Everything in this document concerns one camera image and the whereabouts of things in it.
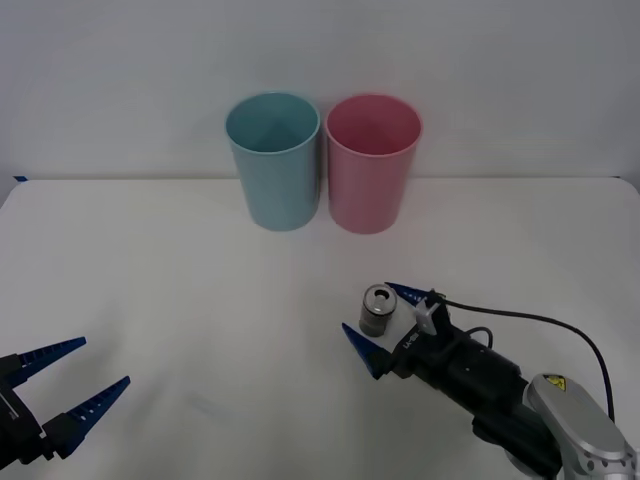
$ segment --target metal can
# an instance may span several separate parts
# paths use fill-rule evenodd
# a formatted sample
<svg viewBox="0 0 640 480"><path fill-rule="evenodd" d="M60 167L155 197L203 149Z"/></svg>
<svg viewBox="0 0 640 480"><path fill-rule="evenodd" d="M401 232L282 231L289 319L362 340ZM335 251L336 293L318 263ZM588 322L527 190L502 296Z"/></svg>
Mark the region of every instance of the metal can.
<svg viewBox="0 0 640 480"><path fill-rule="evenodd" d="M398 297L392 288L382 284L367 288L360 311L362 333L369 337L382 336L397 304Z"/></svg>

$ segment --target white wall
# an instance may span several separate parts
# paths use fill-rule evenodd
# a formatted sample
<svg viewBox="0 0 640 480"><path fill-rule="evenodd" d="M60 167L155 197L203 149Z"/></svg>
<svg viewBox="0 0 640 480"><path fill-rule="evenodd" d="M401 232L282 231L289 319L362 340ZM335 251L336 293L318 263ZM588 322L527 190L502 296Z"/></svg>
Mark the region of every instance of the white wall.
<svg viewBox="0 0 640 480"><path fill-rule="evenodd" d="M3 0L0 167L233 175L225 113L358 91L427 120L420 175L640 184L638 0Z"/></svg>

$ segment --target white table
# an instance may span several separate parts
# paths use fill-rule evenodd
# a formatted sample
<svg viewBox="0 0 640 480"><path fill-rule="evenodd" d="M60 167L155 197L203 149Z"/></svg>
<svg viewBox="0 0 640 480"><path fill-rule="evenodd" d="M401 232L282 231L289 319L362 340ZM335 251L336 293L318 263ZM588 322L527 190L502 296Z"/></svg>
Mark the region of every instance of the white table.
<svg viewBox="0 0 640 480"><path fill-rule="evenodd" d="M19 393L45 422L126 374L132 385L68 460L3 478L524 478L440 393L369 377L340 323L385 280L583 328L640 446L639 247L638 194L616 179L413 180L374 236L341 230L326 199L298 231L262 230L235 180L27 182L0 210L0 353L88 344ZM529 378L563 372L604 405L577 336L452 317L492 328Z"/></svg>

